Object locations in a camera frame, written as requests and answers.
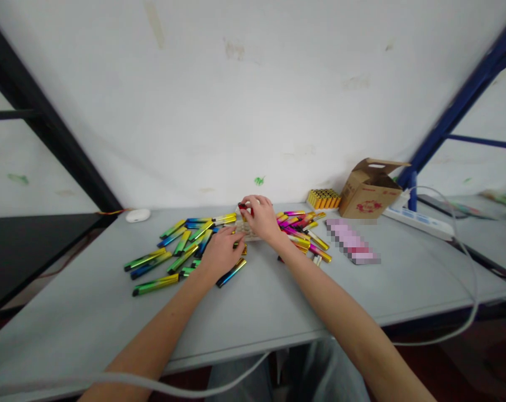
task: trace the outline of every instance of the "black table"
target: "black table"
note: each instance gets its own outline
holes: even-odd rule
[[[115,218],[94,213],[0,218],[0,308],[92,229]]]

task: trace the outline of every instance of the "green paint mark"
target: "green paint mark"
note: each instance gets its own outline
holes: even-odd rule
[[[264,178],[265,178],[265,177],[266,177],[266,176],[263,176],[262,178],[255,178],[255,184],[256,184],[257,186],[262,186],[262,185],[264,184]]]
[[[16,174],[8,173],[7,178],[15,183],[19,183],[20,185],[29,185],[30,181],[26,176],[19,176]]]

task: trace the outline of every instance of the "cardboard box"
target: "cardboard box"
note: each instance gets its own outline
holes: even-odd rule
[[[363,159],[350,173],[338,208],[343,218],[376,219],[402,193],[388,174],[409,163]]]

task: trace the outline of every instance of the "wire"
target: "wire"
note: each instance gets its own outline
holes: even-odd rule
[[[59,274],[61,271],[63,271],[65,268],[67,268],[67,266],[73,262],[73,259],[75,259],[82,251],[85,250],[85,248],[89,245],[89,243],[91,242],[91,237],[90,235],[87,235],[85,237],[85,242],[82,244],[82,246],[76,250],[76,252],[74,252],[66,261],[65,263],[61,266],[60,269],[58,269],[57,271],[54,271],[54,272],[51,272],[49,274],[42,274],[41,276],[38,276],[37,279],[43,279],[43,278],[46,278],[46,277],[51,277],[51,276],[54,276],[54,275],[57,275]]]
[[[90,374],[83,376],[61,377],[57,379],[24,381],[24,382],[17,382],[14,384],[9,383],[0,384],[0,396],[18,394],[22,392],[26,393],[33,391],[41,391],[44,389],[51,389],[65,386],[75,386],[75,385],[87,386],[87,383],[94,383],[94,382],[121,382],[123,384],[136,385],[153,391],[158,391],[164,394],[177,396],[179,398],[190,398],[190,399],[207,398],[209,396],[229,391],[229,389],[236,386],[240,381],[242,381],[245,377],[251,374],[259,366],[259,364],[261,364],[264,361],[264,359],[267,358],[268,355],[269,355],[268,352],[265,353],[257,361],[257,363],[255,363],[250,369],[248,369],[246,372],[244,372],[241,376],[239,376],[235,380],[231,381],[229,384],[204,391],[190,391],[181,388],[175,388],[171,385],[163,384],[162,382],[150,380],[145,377],[140,377],[134,374],[104,372],[99,374]]]
[[[448,208],[450,209],[450,215],[452,215],[452,224],[454,226],[454,239],[460,245],[461,249],[464,251],[465,255],[467,256],[467,258],[469,258],[469,261],[471,263],[472,277],[474,280],[474,290],[473,290],[472,295],[471,295],[471,292],[469,292],[469,291],[467,291],[467,292],[469,293],[469,295],[471,296],[471,298],[473,300],[473,305],[472,305],[471,313],[469,314],[469,317],[468,317],[467,321],[465,322],[465,324],[463,324],[460,328],[451,332],[450,334],[446,334],[446,335],[439,337],[437,339],[433,339],[431,341],[425,341],[425,342],[415,342],[415,343],[393,342],[393,345],[395,345],[395,346],[427,346],[427,345],[431,345],[431,344],[440,343],[440,342],[446,341],[447,339],[454,338],[455,336],[458,336],[459,334],[461,334],[463,331],[465,331],[466,329],[468,329],[472,325],[472,323],[475,320],[476,313],[478,312],[478,305],[480,303],[479,297],[478,297],[478,278],[476,277],[475,262],[471,258],[469,251],[467,251],[467,249],[465,248],[465,245],[460,240],[460,235],[458,234],[458,226],[456,223],[456,218],[454,216],[454,208],[453,208],[452,204],[450,202],[448,202],[447,198],[443,194],[441,194],[439,191],[437,191],[434,188],[427,187],[427,186],[414,186],[414,187],[411,187],[409,189],[409,191],[411,191],[415,188],[425,188],[425,189],[432,190],[433,192],[439,194],[439,196],[443,199],[445,204],[447,204]]]
[[[113,212],[96,212],[98,213],[99,215],[115,215],[116,213],[121,213],[121,212],[125,212],[125,211],[128,211],[128,210],[132,210],[132,208],[125,208],[125,209],[120,209],[118,211],[113,211]]]

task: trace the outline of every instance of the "red printed logo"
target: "red printed logo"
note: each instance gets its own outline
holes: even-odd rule
[[[365,201],[362,204],[357,204],[356,207],[359,212],[372,213],[381,208],[381,204],[375,200]]]

